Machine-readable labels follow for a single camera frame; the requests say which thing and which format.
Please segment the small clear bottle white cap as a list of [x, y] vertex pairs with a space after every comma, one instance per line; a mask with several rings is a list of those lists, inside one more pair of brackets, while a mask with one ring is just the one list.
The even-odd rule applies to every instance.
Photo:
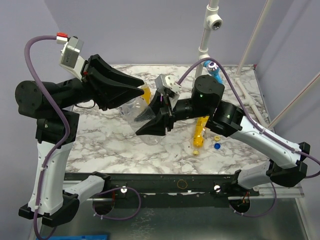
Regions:
[[134, 133], [156, 117], [146, 101], [140, 96], [121, 105], [119, 111]]

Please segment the yellow bottle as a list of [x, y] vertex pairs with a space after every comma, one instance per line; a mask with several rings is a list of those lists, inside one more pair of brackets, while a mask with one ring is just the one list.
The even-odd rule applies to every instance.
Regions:
[[152, 94], [151, 94], [151, 90], [150, 90], [150, 87], [148, 86], [147, 83], [143, 84], [141, 87], [140, 87], [142, 90], [143, 90], [143, 95], [141, 95], [141, 97], [143, 98], [143, 100], [149, 105], [150, 102], [151, 102], [151, 97], [152, 97]]
[[195, 131], [193, 136], [193, 152], [192, 154], [195, 156], [198, 156], [200, 154], [200, 149], [203, 147], [204, 140], [205, 140], [205, 131], [206, 131], [206, 124], [208, 121], [208, 116], [203, 116], [198, 118], [196, 125], [195, 125]]

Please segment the yellow bottle cap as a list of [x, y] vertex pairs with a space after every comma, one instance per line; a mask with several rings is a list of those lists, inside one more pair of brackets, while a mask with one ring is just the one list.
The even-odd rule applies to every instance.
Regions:
[[220, 141], [220, 136], [218, 136], [218, 135], [216, 135], [215, 137], [214, 137], [214, 140], [216, 141], [216, 142], [218, 142], [218, 141]]

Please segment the blue bottle cap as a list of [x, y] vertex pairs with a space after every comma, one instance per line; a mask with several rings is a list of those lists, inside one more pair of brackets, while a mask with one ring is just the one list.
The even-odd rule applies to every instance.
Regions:
[[221, 148], [221, 145], [220, 145], [219, 143], [215, 143], [215, 144], [214, 144], [214, 148], [215, 148], [216, 150], [219, 150], [219, 149]]

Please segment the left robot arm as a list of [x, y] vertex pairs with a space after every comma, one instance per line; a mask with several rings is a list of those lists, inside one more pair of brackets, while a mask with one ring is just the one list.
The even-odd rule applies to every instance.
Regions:
[[80, 204], [94, 195], [107, 197], [110, 176], [93, 172], [71, 188], [64, 188], [67, 160], [76, 140], [79, 114], [69, 107], [93, 101], [106, 111], [143, 94], [143, 80], [108, 65], [92, 55], [80, 67], [80, 76], [60, 83], [23, 81], [15, 90], [19, 114], [36, 120], [38, 164], [29, 202], [18, 214], [41, 218], [48, 227], [70, 222]]

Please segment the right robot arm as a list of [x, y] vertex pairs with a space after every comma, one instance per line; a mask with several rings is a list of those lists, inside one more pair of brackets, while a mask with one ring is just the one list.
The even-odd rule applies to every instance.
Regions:
[[269, 158], [269, 161], [247, 170], [238, 170], [230, 183], [230, 191], [241, 196], [255, 186], [275, 183], [294, 187], [306, 178], [305, 156], [310, 145], [293, 143], [263, 128], [246, 116], [243, 109], [222, 100], [225, 87], [210, 75], [196, 78], [191, 98], [169, 103], [170, 93], [157, 92], [151, 109], [156, 117], [136, 131], [136, 135], [165, 136], [177, 121], [209, 117], [206, 128], [212, 132], [245, 143]]

